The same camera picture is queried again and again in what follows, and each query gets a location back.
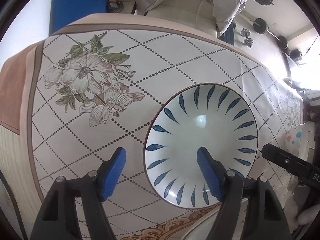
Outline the blue leaf pattern plate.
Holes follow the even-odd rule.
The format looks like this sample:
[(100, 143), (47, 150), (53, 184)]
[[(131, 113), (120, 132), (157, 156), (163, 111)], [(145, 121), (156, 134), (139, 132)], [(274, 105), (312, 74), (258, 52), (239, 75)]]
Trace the blue leaf pattern plate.
[(217, 203), (197, 163), (201, 147), (224, 168), (242, 177), (249, 174), (258, 128), (249, 104), (235, 90), (217, 83), (190, 86), (156, 114), (145, 139), (144, 166), (164, 201), (185, 209)]

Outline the polka dot bowl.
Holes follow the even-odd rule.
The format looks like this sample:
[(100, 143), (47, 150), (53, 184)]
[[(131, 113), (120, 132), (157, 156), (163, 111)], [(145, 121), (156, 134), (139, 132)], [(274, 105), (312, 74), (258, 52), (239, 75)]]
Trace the polka dot bowl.
[(294, 126), (287, 132), (282, 149), (307, 161), (309, 143), (306, 123)]

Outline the floral checked tablecloth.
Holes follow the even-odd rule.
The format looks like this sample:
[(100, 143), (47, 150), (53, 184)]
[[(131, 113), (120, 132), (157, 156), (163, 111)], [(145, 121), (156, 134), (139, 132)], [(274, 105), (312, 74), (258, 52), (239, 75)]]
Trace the floral checked tablecloth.
[(303, 100), (258, 59), (202, 31), (145, 16), (93, 14), (9, 58), (1, 70), (1, 171), (30, 239), (55, 179), (80, 179), (118, 147), (126, 164), (103, 204), (116, 239), (197, 238), (219, 202), (176, 207), (145, 172), (148, 130), (176, 93), (201, 83), (238, 92), (257, 122), (258, 148), (246, 178), (265, 176), (276, 192), (289, 174), (264, 160), (303, 121)]

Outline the chrome dumbbell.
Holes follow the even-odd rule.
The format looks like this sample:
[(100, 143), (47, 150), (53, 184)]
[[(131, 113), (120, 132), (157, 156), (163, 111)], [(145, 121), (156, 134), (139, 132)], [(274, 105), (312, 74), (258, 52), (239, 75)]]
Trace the chrome dumbbell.
[(248, 29), (243, 28), (240, 32), (240, 35), (245, 38), (243, 44), (249, 48), (252, 48), (254, 40), (251, 38), (251, 32)]

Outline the black barbell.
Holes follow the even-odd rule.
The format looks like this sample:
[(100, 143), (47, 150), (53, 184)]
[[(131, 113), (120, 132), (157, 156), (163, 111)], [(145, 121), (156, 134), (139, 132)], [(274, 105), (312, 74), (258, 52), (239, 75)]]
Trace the black barbell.
[(263, 34), (270, 34), (272, 37), (276, 39), (276, 43), (278, 47), (288, 56), (291, 53), (291, 50), (289, 49), (289, 44), (286, 39), (286, 37), (282, 35), (276, 35), (270, 31), (269, 26), (267, 25), (266, 21), (262, 18), (256, 18), (253, 21), (253, 29), (255, 30), (256, 33), (259, 33), (261, 35)]

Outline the cream leather sofa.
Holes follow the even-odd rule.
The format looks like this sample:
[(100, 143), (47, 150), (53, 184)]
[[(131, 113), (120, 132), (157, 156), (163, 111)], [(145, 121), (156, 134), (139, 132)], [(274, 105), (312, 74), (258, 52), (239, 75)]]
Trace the cream leather sofa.
[(217, 37), (213, 5), (202, 0), (117, 0), (123, 14), (135, 14), (180, 23)]

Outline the blue mat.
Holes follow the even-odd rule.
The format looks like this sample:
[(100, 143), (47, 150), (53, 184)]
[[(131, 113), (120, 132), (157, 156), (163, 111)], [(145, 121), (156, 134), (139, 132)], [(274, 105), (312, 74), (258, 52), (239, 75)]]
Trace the blue mat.
[(90, 14), (106, 12), (106, 0), (52, 0), (49, 33)]

